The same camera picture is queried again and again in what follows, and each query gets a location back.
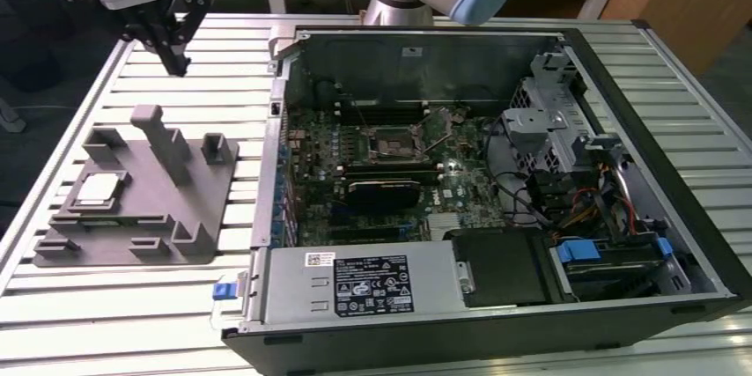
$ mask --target warning label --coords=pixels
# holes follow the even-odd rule
[[[415,311],[407,255],[338,259],[334,281],[335,312],[340,317]]]

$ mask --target slotted metal table surface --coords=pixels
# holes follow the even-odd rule
[[[240,319],[240,300],[223,302],[212,314],[211,294],[214,282],[242,271],[250,261],[272,85],[267,40],[272,26],[290,24],[351,25],[355,20],[212,15],[188,47],[194,64],[186,78],[167,77],[158,56],[144,52],[140,44],[116,46],[0,243],[3,375],[255,374],[220,341],[219,329]],[[751,143],[652,32],[626,21],[504,19],[490,23],[510,25],[582,30],[752,269]],[[143,103],[163,105],[167,126],[180,128],[187,138],[223,132],[240,140],[243,158],[223,218],[222,255],[199,266],[40,269],[31,264],[32,248],[87,159],[83,138],[92,126],[116,127],[127,139],[142,137],[128,118],[131,107]],[[599,105],[595,110],[608,128],[606,112]],[[747,310],[718,321],[684,325],[623,349],[359,373],[750,374],[751,345]]]

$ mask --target metal bracket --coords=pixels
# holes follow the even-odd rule
[[[475,281],[472,280],[471,264],[468,262],[458,262],[458,280],[460,281],[462,293],[474,293]]]
[[[251,251],[251,267],[247,275],[247,290],[244,290],[243,303],[246,307],[246,317],[248,321],[263,319],[263,298],[266,296],[264,273],[270,261],[270,248],[262,247]]]
[[[270,61],[270,63],[267,63],[267,71],[279,77],[283,71],[283,61]]]
[[[624,144],[616,134],[603,134],[594,137],[579,136],[572,143],[575,153],[575,165],[588,166],[591,164],[591,154],[602,151],[612,158],[618,158],[624,151]]]
[[[270,55],[282,60],[292,51],[296,37],[296,26],[274,26],[270,34]]]
[[[566,53],[538,55],[530,69],[540,85],[566,85],[578,75],[578,67]]]

